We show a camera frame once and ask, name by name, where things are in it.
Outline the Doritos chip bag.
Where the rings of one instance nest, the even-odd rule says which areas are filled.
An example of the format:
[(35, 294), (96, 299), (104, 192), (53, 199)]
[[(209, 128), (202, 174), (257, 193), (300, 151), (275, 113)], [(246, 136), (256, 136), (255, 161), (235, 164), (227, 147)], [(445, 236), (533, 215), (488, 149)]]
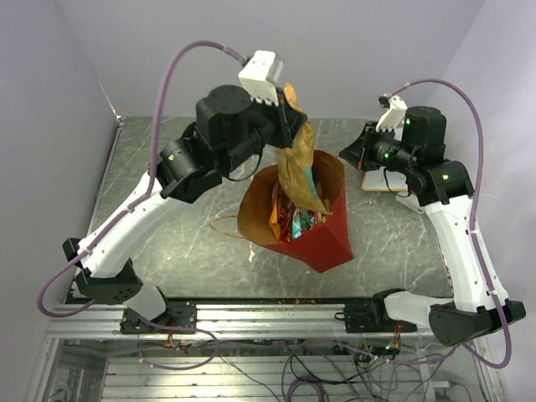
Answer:
[(312, 124), (306, 117), (291, 146), (275, 149), (278, 181), (286, 196), (297, 207), (330, 214), (330, 208), (321, 200), (314, 183), (314, 150), (315, 135)]

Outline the red brown paper bag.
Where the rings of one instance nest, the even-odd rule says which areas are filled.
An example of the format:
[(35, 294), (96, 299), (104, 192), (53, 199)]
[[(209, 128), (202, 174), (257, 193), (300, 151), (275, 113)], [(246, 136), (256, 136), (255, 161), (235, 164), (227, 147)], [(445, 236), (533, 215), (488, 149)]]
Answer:
[(353, 259), (348, 237), (346, 177), (343, 164), (333, 155), (316, 150), (313, 177), (322, 185), (332, 214), (295, 240), (281, 243), (269, 227), (271, 191), (277, 180), (277, 166), (261, 169), (252, 180), (235, 216), (238, 237), (268, 250), (290, 256), (323, 273)]

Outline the orange Kettle chip bag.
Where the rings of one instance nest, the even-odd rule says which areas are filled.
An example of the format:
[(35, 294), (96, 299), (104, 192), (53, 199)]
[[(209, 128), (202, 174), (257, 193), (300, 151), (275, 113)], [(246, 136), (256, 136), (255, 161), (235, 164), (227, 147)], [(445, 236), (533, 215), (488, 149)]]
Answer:
[(287, 197), (281, 185), (276, 182), (271, 195), (271, 216), (269, 226), (275, 238), (282, 244), (291, 240), (291, 220), (294, 204)]

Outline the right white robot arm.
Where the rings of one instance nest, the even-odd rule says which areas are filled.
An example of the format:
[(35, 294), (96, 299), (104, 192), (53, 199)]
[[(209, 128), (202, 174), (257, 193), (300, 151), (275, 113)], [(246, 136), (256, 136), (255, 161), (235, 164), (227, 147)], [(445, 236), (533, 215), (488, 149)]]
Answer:
[(401, 121), (401, 138), (392, 128), (365, 123), (358, 138), (339, 156), (358, 170), (401, 173), (408, 192), (431, 221), (451, 278), (453, 296), (434, 298), (403, 289), (374, 295), (370, 324), (390, 330), (398, 321), (429, 328), (445, 346), (494, 333), (525, 318), (522, 302), (502, 287), (483, 246), (472, 236), (471, 209), (477, 196), (466, 167), (445, 158), (446, 118), (436, 108), (410, 107)]

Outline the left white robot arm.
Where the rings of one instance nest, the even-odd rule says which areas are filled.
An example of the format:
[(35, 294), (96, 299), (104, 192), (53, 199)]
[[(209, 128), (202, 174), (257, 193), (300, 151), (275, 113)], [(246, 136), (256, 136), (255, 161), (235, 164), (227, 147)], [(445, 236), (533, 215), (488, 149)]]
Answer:
[(125, 305), (137, 326), (162, 332), (172, 312), (162, 291), (134, 270), (131, 254), (180, 209), (219, 186), (267, 145), (292, 144), (305, 113), (291, 106), (282, 89), (274, 101), (255, 100), (236, 85), (213, 89), (196, 105), (196, 119), (156, 155), (156, 172), (145, 173), (128, 198), (82, 240), (66, 240), (77, 257), (79, 292), (98, 304)]

